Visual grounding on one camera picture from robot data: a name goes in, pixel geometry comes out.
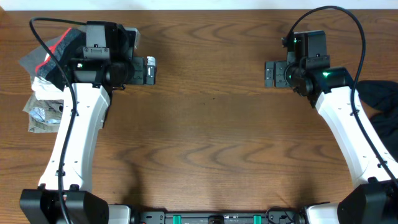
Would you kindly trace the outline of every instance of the cable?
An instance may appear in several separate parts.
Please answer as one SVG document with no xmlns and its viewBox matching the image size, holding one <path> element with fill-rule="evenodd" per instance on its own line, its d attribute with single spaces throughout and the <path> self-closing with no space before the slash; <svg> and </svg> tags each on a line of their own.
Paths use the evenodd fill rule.
<svg viewBox="0 0 398 224">
<path fill-rule="evenodd" d="M 43 42 L 43 40 L 37 34 L 37 32 L 33 26 L 34 21 L 64 22 L 64 23 L 68 23 L 68 24 L 76 24 L 76 25 L 82 25 L 82 26 L 85 26 L 86 24 L 83 22 L 75 22 L 75 21 L 68 21 L 68 20 L 64 20 L 64 19 L 52 19 L 52 18 L 44 18 L 44 17 L 35 17 L 29 21 L 29 26 L 30 26 L 30 29 L 32 30 L 33 35 L 36 37 L 37 41 L 40 43 L 40 45 L 43 47 L 43 49 L 50 55 L 51 59 L 55 62 L 56 66 L 59 68 L 59 70 L 62 74 L 62 77 L 67 84 L 67 87 L 69 87 L 70 94 L 72 96 L 72 110 L 71 110 L 72 114 L 70 117 L 68 131 L 65 136 L 65 141 L 63 142 L 63 146 L 62 146 L 60 163 L 58 165 L 58 196 L 59 196 L 59 201 L 61 204 L 61 211 L 62 211 L 62 215 L 63 215 L 66 223 L 72 224 L 72 222 L 70 221 L 69 214 L 68 214 L 67 206 L 65 205 L 65 201 L 63 200 L 63 163 L 65 162 L 65 153 L 67 151 L 70 133 L 71 133 L 72 127 L 73 127 L 73 122 L 75 121 L 75 117 L 76 117 L 76 108 L 77 108 L 76 96 L 75 96 L 75 92 L 73 91 L 72 85 L 71 85 L 70 81 L 68 80 L 66 72 L 62 69 L 59 61 L 54 56 L 54 54 L 51 52 L 51 50 L 46 46 L 46 44 Z"/>
<path fill-rule="evenodd" d="M 355 75 L 355 79 L 354 79 L 354 84 L 351 90 L 351 96 L 350 96 L 350 101 L 351 101 L 351 109 L 353 110 L 353 115 L 355 117 L 356 122 L 358 123 L 358 126 L 360 128 L 360 130 L 362 131 L 363 136 L 365 137 L 365 139 L 367 140 L 367 142 L 369 143 L 373 153 L 376 155 L 377 159 L 380 162 L 380 165 L 384 168 L 384 170 L 387 172 L 388 176 L 391 178 L 392 182 L 393 182 L 393 187 L 394 190 L 396 192 L 398 192 L 398 181 L 396 179 L 396 177 L 394 176 L 394 174 L 391 172 L 391 170 L 388 168 L 388 166 L 386 165 L 386 163 L 384 162 L 383 158 L 380 156 L 379 151 L 377 151 L 376 147 L 374 146 L 372 140 L 370 139 L 370 137 L 368 136 L 365 128 L 362 125 L 362 122 L 358 116 L 358 111 L 355 108 L 355 89 L 356 89 L 356 84 L 358 83 L 359 80 L 359 74 L 361 73 L 362 70 L 362 66 L 363 66 L 363 62 L 365 59 L 365 53 L 366 53 L 366 39 L 365 39 L 365 33 L 363 31 L 362 25 L 361 23 L 358 21 L 358 19 L 355 17 L 355 15 L 350 12 L 347 9 L 344 9 L 342 7 L 338 7 L 338 6 L 323 6 L 323 7 L 319 7 L 316 9 L 313 9 L 311 11 L 308 11 L 307 13 L 305 13 L 302 17 L 300 17 L 292 26 L 292 28 L 290 29 L 289 33 L 286 36 L 286 39 L 289 41 L 289 39 L 292 37 L 293 30 L 294 28 L 297 26 L 297 24 L 304 19 L 305 17 L 307 17 L 308 15 L 312 14 L 313 12 L 317 12 L 320 10 L 324 10 L 324 9 L 336 9 L 339 10 L 341 12 L 344 12 L 345 14 L 349 15 L 355 22 L 355 24 L 358 26 L 359 29 L 359 33 L 361 34 L 361 40 L 362 40 L 362 53 L 361 53 L 361 60 L 359 61 L 359 65 L 358 65 L 358 70 L 356 71 L 356 75 Z"/>
</svg>

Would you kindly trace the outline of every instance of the black cloth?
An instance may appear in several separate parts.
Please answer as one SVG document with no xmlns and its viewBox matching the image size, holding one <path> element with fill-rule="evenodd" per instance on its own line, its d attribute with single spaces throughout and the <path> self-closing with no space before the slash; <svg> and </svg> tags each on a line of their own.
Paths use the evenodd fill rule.
<svg viewBox="0 0 398 224">
<path fill-rule="evenodd" d="M 370 107 L 382 111 L 370 122 L 386 149 L 398 161 L 398 83 L 391 81 L 360 81 L 359 98 Z"/>
</svg>

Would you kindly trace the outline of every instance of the wooden tabletop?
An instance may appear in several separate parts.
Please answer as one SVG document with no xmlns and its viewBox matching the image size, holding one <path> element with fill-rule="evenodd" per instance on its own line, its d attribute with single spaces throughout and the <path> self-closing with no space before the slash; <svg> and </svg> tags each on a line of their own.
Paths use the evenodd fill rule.
<svg viewBox="0 0 398 224">
<path fill-rule="evenodd" d="M 353 11 L 367 40 L 362 80 L 398 81 L 397 11 Z M 31 17 L 137 27 L 138 55 L 158 61 L 154 86 L 113 97 L 99 131 L 93 193 L 108 203 L 182 210 L 266 210 L 339 202 L 353 189 L 326 122 L 306 98 L 264 88 L 264 62 L 284 60 L 280 38 L 305 11 L 73 11 L 0 14 L 0 222 L 27 223 L 22 189 L 35 189 L 56 134 L 27 132 L 32 94 L 18 60 L 39 44 Z M 37 23 L 52 39 L 67 26 Z M 338 11 L 298 30 L 323 29 L 332 66 L 355 74 L 358 29 Z"/>
</svg>

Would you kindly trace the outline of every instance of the black cable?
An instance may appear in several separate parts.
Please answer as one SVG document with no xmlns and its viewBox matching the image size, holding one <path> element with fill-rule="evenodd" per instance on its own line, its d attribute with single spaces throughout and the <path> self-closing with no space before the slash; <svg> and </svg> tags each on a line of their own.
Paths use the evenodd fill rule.
<svg viewBox="0 0 398 224">
<path fill-rule="evenodd" d="M 355 117 L 356 122 L 358 123 L 358 126 L 360 128 L 360 130 L 362 131 L 363 136 L 365 137 L 365 139 L 367 140 L 367 142 L 369 143 L 373 153 L 376 155 L 377 159 L 380 162 L 380 165 L 384 168 L 384 170 L 387 172 L 388 176 L 391 178 L 392 182 L 394 183 L 394 187 L 396 192 L 398 192 L 398 181 L 396 179 L 396 177 L 394 176 L 394 174 L 391 172 L 391 170 L 388 168 L 388 166 L 386 165 L 386 163 L 384 162 L 383 158 L 380 156 L 379 151 L 377 151 L 376 147 L 374 146 L 372 140 L 370 139 L 370 137 L 368 136 L 365 128 L 362 125 L 362 122 L 358 116 L 358 111 L 355 108 L 355 89 L 356 89 L 356 84 L 358 83 L 359 80 L 359 74 L 361 73 L 362 70 L 362 66 L 363 66 L 363 62 L 365 59 L 365 53 L 366 53 L 366 40 L 365 40 L 365 33 L 363 31 L 362 25 L 361 23 L 358 21 L 358 19 L 355 17 L 355 15 L 350 12 L 347 9 L 344 9 L 342 7 L 338 7 L 338 6 L 323 6 L 323 7 L 319 7 L 316 9 L 313 9 L 311 11 L 308 11 L 307 13 L 305 13 L 302 17 L 300 17 L 292 26 L 292 28 L 290 29 L 289 33 L 287 34 L 286 39 L 289 41 L 289 39 L 292 37 L 293 30 L 294 28 L 297 26 L 297 24 L 304 19 L 307 15 L 313 13 L 313 12 L 317 12 L 320 10 L 324 10 L 324 9 L 336 9 L 339 10 L 341 12 L 344 12 L 345 14 L 349 15 L 355 22 L 355 24 L 358 26 L 359 29 L 359 33 L 361 34 L 361 40 L 362 40 L 362 53 L 361 53 L 361 60 L 359 61 L 359 65 L 358 65 L 358 70 L 356 71 L 356 75 L 355 75 L 355 79 L 354 79 L 354 84 L 352 86 L 352 90 L 351 90 L 351 97 L 350 97 L 350 101 L 351 101 L 351 109 L 353 110 L 353 115 Z"/>
<path fill-rule="evenodd" d="M 46 46 L 46 44 L 43 42 L 43 40 L 37 34 L 37 32 L 33 26 L 34 21 L 64 22 L 64 23 L 68 23 L 68 24 L 76 24 L 76 25 L 82 25 L 82 26 L 85 26 L 86 24 L 84 22 L 75 22 L 75 21 L 68 21 L 68 20 L 64 20 L 64 19 L 52 19 L 52 18 L 44 18 L 44 17 L 35 17 L 35 18 L 32 18 L 29 22 L 30 29 L 32 30 L 33 35 L 36 37 L 37 41 L 40 43 L 40 45 L 43 47 L 43 49 L 50 55 L 51 59 L 55 62 L 56 66 L 59 68 L 59 70 L 62 74 L 62 77 L 67 84 L 67 87 L 69 87 L 70 94 L 72 96 L 72 110 L 71 110 L 72 114 L 70 116 L 70 122 L 69 122 L 67 134 L 65 136 L 65 141 L 63 142 L 63 146 L 62 146 L 60 163 L 58 165 L 58 196 L 59 196 L 59 201 L 61 204 L 61 211 L 62 211 L 62 215 L 63 215 L 66 223 L 72 224 L 72 222 L 70 221 L 69 214 L 68 214 L 67 206 L 65 205 L 65 201 L 63 200 L 63 163 L 65 162 L 65 153 L 67 151 L 70 133 L 72 131 L 73 122 L 75 121 L 75 116 L 76 116 L 76 108 L 77 108 L 76 96 L 75 96 L 75 92 L 73 91 L 72 85 L 68 80 L 66 72 L 62 69 L 59 61 L 54 56 L 54 54 L 51 52 L 51 50 Z"/>
</svg>

